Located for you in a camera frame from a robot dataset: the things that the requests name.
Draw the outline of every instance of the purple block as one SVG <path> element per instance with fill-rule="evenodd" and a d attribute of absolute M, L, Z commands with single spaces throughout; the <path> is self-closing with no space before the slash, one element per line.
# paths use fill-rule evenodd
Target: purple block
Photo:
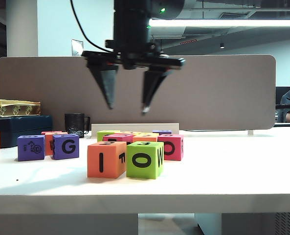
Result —
<path fill-rule="evenodd" d="M 159 133 L 159 135 L 163 134 L 172 134 L 171 130 L 153 130 L 153 133 Z"/>
<path fill-rule="evenodd" d="M 17 139 L 18 161 L 44 160 L 45 136 L 20 136 Z"/>
<path fill-rule="evenodd" d="M 54 160 L 78 158 L 80 156 L 78 135 L 54 135 L 53 142 L 52 158 Z"/>

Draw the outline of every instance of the white table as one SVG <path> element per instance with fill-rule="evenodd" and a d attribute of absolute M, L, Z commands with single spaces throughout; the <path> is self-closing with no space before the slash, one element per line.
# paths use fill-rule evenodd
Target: white table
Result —
<path fill-rule="evenodd" d="M 290 212 L 290 127 L 253 137 L 247 131 L 181 134 L 183 160 L 166 161 L 156 180 L 87 178 L 87 145 L 94 139 L 81 139 L 80 158 L 69 160 L 17 162 L 16 147 L 1 149 L 0 220 L 111 214 L 134 223 L 147 212 Z"/>

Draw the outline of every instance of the floor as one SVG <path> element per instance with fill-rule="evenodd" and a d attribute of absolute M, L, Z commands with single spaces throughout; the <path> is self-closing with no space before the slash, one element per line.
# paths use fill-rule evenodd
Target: floor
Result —
<path fill-rule="evenodd" d="M 139 214 L 139 235 L 204 235 L 194 214 Z"/>

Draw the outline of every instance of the mug handle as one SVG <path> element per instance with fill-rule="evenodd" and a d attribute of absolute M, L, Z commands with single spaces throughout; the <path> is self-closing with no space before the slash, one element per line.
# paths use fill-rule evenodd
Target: mug handle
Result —
<path fill-rule="evenodd" d="M 89 132 L 89 125 L 90 125 L 90 117 L 84 117 L 84 118 L 87 118 L 86 128 L 88 129 L 88 130 L 84 130 L 84 134 L 88 134 L 88 132 Z"/>

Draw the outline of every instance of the green block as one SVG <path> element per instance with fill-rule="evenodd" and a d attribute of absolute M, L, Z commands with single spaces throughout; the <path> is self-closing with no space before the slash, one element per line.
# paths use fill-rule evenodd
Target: green block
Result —
<path fill-rule="evenodd" d="M 102 141 L 102 138 L 105 135 L 113 135 L 115 133 L 120 133 L 120 130 L 106 130 L 106 131 L 97 131 L 97 142 Z"/>
<path fill-rule="evenodd" d="M 137 141 L 127 145 L 127 177 L 156 179 L 163 171 L 163 163 L 163 142 Z"/>

